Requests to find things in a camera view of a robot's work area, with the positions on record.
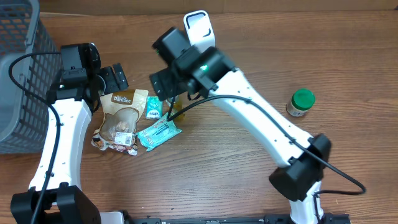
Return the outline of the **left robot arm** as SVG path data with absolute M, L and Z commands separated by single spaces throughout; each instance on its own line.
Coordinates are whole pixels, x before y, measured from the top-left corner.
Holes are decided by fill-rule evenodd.
M 45 97 L 9 78 L 24 93 L 47 106 L 48 129 L 39 167 L 28 191 L 12 196 L 10 209 L 17 223 L 130 223 L 125 211 L 100 212 L 83 193 L 80 166 L 86 130 L 100 106 L 100 96 L 128 88 L 120 64 L 101 67 L 93 43 L 63 45 L 58 51 L 63 67 Z

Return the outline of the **white packet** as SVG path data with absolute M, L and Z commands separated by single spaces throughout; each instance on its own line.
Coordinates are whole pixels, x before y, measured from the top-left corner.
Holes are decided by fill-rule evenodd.
M 147 90 L 124 90 L 100 97 L 104 118 L 94 131 L 91 144 L 105 151 L 137 155 L 136 124 L 146 108 Z

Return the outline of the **teal white box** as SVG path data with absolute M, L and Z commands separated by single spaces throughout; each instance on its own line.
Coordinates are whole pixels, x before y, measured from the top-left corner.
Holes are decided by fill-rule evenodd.
M 173 121 L 167 121 L 165 114 L 152 126 L 138 132 L 137 137 L 141 145 L 149 152 L 181 132 L 182 130 L 178 129 Z

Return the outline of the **yellow oil bottle silver cap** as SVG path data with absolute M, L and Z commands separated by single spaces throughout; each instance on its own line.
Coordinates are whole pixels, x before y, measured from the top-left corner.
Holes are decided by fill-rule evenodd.
M 174 105 L 173 105 L 173 108 L 172 108 L 170 114 L 169 114 L 169 111 L 170 111 L 172 99 L 171 99 L 171 98 L 167 98 L 167 99 L 165 100 L 165 102 L 166 102 L 167 106 L 169 107 L 169 108 L 166 110 L 166 112 L 165 112 L 165 114 L 166 114 L 167 116 L 168 116 L 168 115 L 173 116 L 175 113 L 177 113 L 178 111 L 180 111 L 180 110 L 183 108 L 183 101 L 182 101 L 181 97 L 179 97 L 179 96 L 176 96 L 176 97 L 175 97 Z M 179 121 L 184 120 L 184 118 L 185 118 L 185 114 L 182 113 L 182 114 L 180 114 L 178 117 L 176 117 L 176 118 L 174 119 L 174 121 L 179 122 Z

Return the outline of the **teal tissue packet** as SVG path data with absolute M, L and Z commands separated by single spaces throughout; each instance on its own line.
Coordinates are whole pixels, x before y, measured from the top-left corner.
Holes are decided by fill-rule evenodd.
M 146 119 L 160 119 L 162 117 L 162 102 L 157 96 L 147 97 Z

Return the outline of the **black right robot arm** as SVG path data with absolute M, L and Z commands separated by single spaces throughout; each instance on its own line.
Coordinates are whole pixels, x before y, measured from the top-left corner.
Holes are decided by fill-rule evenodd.
M 197 93 L 238 120 L 277 164 L 269 181 L 289 200 L 291 221 L 321 223 L 324 213 L 315 192 L 320 190 L 330 140 L 323 134 L 313 137 L 284 118 L 216 47 L 201 52 L 175 27 L 152 47 L 167 64 L 150 75 L 159 99 Z

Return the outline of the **green lid jar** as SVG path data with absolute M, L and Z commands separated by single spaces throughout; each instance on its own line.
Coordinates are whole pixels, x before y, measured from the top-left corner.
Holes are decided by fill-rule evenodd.
M 312 91 L 299 89 L 286 104 L 286 110 L 291 116 L 303 116 L 315 104 L 315 100 L 316 98 Z

